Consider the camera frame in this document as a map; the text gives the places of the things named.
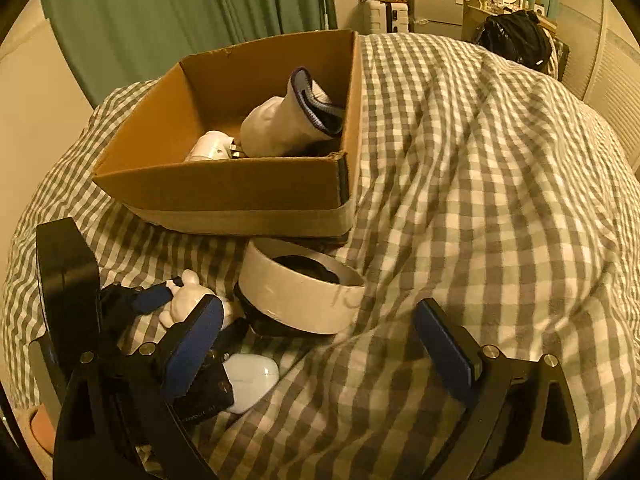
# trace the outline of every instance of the checkered bedsheet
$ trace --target checkered bedsheet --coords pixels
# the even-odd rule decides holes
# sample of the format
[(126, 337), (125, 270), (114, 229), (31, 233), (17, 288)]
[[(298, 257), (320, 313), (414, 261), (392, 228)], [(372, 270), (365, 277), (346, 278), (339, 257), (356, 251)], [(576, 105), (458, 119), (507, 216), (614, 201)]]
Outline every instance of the checkered bedsheet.
[[(282, 378), (240, 418), (194, 439), (221, 479), (419, 478), (460, 414), (410, 319), (433, 296), (480, 344), (562, 362), (585, 469), (596, 478), (639, 416), (640, 186), (607, 123), (548, 76), (471, 44), (362, 38), (362, 160), (354, 228), (335, 257), (367, 280), (330, 344), (248, 336)], [(196, 270), (225, 301), (232, 238), (149, 225), (91, 182), (92, 165), (153, 82), (113, 92), (44, 179), (15, 232), (2, 336), (19, 406), (38, 402), (26, 345), (44, 330), (34, 227), (72, 216), (103, 284)], [(129, 349), (164, 333), (139, 319)]]

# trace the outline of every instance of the white figurine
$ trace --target white figurine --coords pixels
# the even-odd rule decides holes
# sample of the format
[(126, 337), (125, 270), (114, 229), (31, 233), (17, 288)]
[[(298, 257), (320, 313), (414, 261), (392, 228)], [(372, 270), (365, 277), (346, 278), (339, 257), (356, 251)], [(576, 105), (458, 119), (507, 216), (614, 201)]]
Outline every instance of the white figurine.
[[(160, 313), (160, 323), (169, 329), (174, 323), (183, 322), (187, 316), (200, 302), (205, 294), (215, 294), (213, 290), (200, 285), (198, 275), (190, 269), (182, 273), (183, 286), (176, 285), (173, 280), (166, 282), (167, 288), (174, 295), (174, 298), (164, 306)], [(229, 307), (224, 305), (224, 321), (222, 328), (226, 328), (232, 321)]]

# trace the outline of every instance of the white toy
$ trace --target white toy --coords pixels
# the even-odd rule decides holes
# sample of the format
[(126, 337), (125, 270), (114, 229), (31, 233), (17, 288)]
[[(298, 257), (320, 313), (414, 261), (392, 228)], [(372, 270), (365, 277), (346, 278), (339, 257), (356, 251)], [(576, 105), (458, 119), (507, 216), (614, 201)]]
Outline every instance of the white toy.
[[(192, 270), (185, 270), (181, 277), (183, 286), (176, 285), (173, 280), (166, 282), (167, 288), (174, 295), (174, 298), (164, 306), (164, 309), (160, 313), (160, 323), (162, 323), (166, 329), (171, 328), (174, 323), (180, 323), (187, 319), (187, 316), (205, 294), (215, 294), (210, 288), (200, 285), (198, 275)], [(226, 304), (224, 305), (224, 309), (223, 329), (233, 321), (232, 312)]]
[(242, 415), (252, 408), (280, 380), (273, 359), (256, 354), (233, 354), (223, 363), (234, 389), (234, 403), (226, 410)]
[(226, 133), (211, 130), (198, 139), (185, 162), (196, 160), (224, 160), (231, 158), (231, 144), (234, 140)]

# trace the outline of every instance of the white sock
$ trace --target white sock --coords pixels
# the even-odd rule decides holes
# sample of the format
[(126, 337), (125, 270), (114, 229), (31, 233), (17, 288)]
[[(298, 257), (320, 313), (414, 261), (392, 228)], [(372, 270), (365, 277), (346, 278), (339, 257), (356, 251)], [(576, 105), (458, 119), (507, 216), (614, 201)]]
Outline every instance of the white sock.
[(297, 68), (285, 97), (268, 99), (242, 122), (242, 150), (247, 156), (299, 155), (314, 142), (339, 137), (343, 115), (308, 70)]

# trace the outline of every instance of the blue gripper pad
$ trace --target blue gripper pad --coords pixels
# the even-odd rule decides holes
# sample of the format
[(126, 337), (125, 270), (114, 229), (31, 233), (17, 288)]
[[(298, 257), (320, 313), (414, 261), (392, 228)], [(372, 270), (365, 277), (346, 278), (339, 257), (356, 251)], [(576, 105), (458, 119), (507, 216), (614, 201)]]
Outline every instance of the blue gripper pad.
[[(177, 276), (172, 278), (177, 286), (182, 286), (182, 278)], [(174, 298), (166, 282), (156, 283), (155, 285), (141, 290), (133, 300), (131, 307), (136, 314), (151, 314), (156, 308), (166, 305)]]
[(420, 301), (416, 306), (414, 327), (442, 383), (452, 397), (466, 404), (475, 377), (472, 364), (456, 341), (456, 329), (465, 329), (455, 327), (431, 298)]
[[(207, 304), (204, 308), (200, 308), (203, 301)], [(222, 328), (223, 319), (222, 302), (217, 296), (207, 294), (184, 320), (183, 323), (190, 325), (190, 328), (172, 352), (164, 368), (161, 392), (166, 402), (173, 402), (177, 397), (187, 394), (204, 362), (207, 351)], [(173, 330), (174, 327), (180, 330), (179, 325), (182, 323), (175, 324), (169, 330)]]

